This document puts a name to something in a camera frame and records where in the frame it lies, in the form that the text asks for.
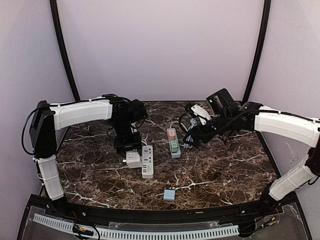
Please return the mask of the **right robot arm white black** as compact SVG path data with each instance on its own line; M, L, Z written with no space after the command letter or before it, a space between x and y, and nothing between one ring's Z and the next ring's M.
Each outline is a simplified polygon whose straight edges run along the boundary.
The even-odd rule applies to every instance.
M193 147L221 137L225 132L232 134L242 130L271 133L296 140L307 146L307 155L285 175L269 183L255 205L255 213L266 217L275 208L275 203L305 183L320 176L320 121L293 113L246 102L239 106L233 102L226 106L214 106L214 116L200 106L193 105L189 115L198 117L200 123L185 130L183 142Z

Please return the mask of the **white power strip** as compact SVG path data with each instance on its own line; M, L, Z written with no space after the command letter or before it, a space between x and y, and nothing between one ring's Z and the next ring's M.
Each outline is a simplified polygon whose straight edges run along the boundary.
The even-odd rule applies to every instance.
M154 152L151 145L142 147L141 176L143 179L152 179L154 177Z

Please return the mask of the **white cube socket adapter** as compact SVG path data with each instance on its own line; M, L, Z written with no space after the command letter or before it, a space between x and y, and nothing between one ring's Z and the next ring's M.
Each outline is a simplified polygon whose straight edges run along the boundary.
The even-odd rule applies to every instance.
M125 155L125 159L122 160L129 169L136 169L142 167L141 156L139 155L137 150L127 151Z

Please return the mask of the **pink plug adapter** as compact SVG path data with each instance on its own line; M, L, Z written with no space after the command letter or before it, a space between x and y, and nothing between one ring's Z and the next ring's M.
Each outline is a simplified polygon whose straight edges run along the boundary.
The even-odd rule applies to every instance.
M168 130L168 138L169 138L169 141L175 141L176 140L176 132L174 129L169 129Z

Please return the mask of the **blue plug adapter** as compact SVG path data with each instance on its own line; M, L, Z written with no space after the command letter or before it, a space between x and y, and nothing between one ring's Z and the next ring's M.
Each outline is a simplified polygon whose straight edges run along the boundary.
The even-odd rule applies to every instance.
M164 201L174 201L175 200L176 191L172 189L165 189L163 194Z

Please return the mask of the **blue-grey power strip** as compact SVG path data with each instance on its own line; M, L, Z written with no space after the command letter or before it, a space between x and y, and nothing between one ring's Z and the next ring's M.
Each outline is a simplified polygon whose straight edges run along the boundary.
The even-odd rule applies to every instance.
M167 138L169 143L169 152L172 159L181 157L181 149L179 145L178 135L175 128L167 129Z

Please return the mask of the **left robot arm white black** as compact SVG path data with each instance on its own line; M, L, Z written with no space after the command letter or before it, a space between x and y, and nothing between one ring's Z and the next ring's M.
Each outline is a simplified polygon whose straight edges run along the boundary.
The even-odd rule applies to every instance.
M107 121L114 129L114 148L125 159L130 169L142 167L142 142L137 122L144 122L148 114L138 99L129 100L115 94L68 103L48 103L43 100L28 115L29 136L40 180L47 197L52 200L51 210L60 218L67 218L70 206L61 198L64 190L57 167L56 132L73 125L92 121Z

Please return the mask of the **green plug adapter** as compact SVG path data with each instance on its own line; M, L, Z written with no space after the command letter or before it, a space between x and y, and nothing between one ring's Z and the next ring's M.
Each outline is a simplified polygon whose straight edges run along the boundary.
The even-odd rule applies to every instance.
M176 154L179 151L179 143L174 140L170 142L170 152Z

